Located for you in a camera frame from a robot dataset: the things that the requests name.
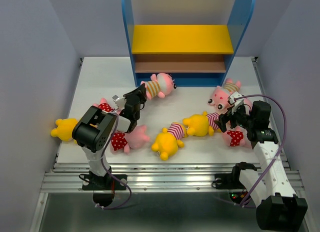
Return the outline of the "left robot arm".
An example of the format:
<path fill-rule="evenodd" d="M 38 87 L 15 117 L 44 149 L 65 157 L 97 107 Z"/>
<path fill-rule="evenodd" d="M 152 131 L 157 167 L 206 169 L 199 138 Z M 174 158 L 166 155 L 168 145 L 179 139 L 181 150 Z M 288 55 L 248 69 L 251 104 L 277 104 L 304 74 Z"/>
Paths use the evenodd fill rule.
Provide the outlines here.
<path fill-rule="evenodd" d="M 111 145 L 115 133 L 133 134 L 137 138 L 143 129 L 137 126 L 140 111 L 147 101 L 146 87 L 140 85 L 135 90 L 126 93 L 122 98 L 117 95 L 113 100 L 120 110 L 106 112 L 96 106 L 91 106 L 72 131 L 72 138 L 85 152 L 89 164 L 88 174 L 80 174 L 82 190 L 98 191 L 118 188 L 124 190 L 127 184 L 125 174 L 113 175 L 105 152 Z"/>

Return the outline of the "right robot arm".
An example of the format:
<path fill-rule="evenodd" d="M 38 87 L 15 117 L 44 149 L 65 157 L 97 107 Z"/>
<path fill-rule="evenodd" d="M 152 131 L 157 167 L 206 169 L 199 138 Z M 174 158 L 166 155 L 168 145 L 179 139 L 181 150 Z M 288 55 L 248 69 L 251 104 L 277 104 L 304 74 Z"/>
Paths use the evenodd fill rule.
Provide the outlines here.
<path fill-rule="evenodd" d="M 272 231 L 298 231 L 308 209 L 304 198 L 297 196 L 291 186 L 280 157 L 282 148 L 276 133 L 269 127 L 271 106 L 254 101 L 246 112 L 242 99 L 229 99 L 230 108 L 215 123 L 225 132 L 240 126 L 258 158 L 262 173 L 253 164 L 237 163 L 229 174 L 216 174 L 212 186 L 216 189 L 246 189 L 239 205 L 251 198 L 256 207 L 256 220 L 260 229 Z"/>

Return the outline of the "pink frog plush striped shirt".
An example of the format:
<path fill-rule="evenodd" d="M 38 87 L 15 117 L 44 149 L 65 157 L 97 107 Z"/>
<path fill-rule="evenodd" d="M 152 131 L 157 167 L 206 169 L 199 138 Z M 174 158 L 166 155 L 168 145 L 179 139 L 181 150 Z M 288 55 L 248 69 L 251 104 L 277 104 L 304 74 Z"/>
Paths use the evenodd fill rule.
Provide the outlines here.
<path fill-rule="evenodd" d="M 165 98 L 177 88 L 174 79 L 168 73 L 152 74 L 150 81 L 141 81 L 140 85 L 146 88 L 146 97 L 151 100 L 153 97 Z"/>

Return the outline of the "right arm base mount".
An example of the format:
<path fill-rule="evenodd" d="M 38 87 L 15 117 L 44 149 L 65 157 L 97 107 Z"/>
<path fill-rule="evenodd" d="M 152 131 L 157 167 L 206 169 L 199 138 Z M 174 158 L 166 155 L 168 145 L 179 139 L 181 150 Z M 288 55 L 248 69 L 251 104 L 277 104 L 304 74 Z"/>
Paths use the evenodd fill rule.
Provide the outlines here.
<path fill-rule="evenodd" d="M 240 204 L 247 195 L 247 189 L 232 174 L 218 173 L 214 175 L 211 186 L 217 190 L 227 190 L 232 202 Z"/>

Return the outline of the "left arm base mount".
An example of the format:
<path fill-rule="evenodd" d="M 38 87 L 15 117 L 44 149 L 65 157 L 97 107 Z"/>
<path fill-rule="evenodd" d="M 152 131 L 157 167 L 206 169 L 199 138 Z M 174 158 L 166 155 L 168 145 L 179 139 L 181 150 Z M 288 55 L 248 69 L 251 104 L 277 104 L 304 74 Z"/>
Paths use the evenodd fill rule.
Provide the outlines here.
<path fill-rule="evenodd" d="M 126 174 L 116 174 L 110 176 L 97 176 L 91 172 L 89 174 L 81 173 L 79 179 L 82 181 L 83 191 L 92 191 L 92 199 L 95 207 L 100 209 L 118 209 L 124 206 L 131 197 L 122 203 L 113 204 L 116 201 L 117 191 L 126 191 L 126 183 L 128 176 Z"/>

